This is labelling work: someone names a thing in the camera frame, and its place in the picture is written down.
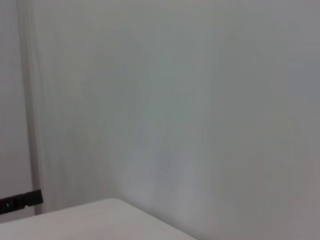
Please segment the black bracket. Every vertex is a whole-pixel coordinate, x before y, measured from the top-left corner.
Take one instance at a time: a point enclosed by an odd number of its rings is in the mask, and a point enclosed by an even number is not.
[[[0,199],[0,215],[43,204],[41,189]]]

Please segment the white wall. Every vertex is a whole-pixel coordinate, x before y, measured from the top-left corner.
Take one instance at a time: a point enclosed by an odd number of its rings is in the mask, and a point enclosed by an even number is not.
[[[46,210],[120,197],[199,239],[319,239],[319,7],[32,0]]]
[[[0,199],[32,190],[17,2],[0,0]],[[33,214],[0,215],[0,223]]]

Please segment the gray wall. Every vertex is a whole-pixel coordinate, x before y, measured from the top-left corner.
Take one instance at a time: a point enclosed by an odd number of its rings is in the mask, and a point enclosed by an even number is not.
[[[17,3],[0,0],[0,199],[32,190]],[[33,214],[0,215],[0,223]]]
[[[320,2],[32,0],[45,209],[315,240]]]

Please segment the white surface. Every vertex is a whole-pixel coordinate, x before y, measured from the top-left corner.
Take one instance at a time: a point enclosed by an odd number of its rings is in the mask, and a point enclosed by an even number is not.
[[[32,191],[16,0],[0,0],[0,199]],[[33,207],[0,215],[32,216]]]
[[[0,224],[2,240],[194,240],[118,199]]]
[[[31,2],[47,211],[320,239],[319,0]]]

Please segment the white table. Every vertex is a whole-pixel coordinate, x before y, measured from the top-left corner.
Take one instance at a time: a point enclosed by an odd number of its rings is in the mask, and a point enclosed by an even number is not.
[[[0,224],[0,240],[195,240],[118,199]]]

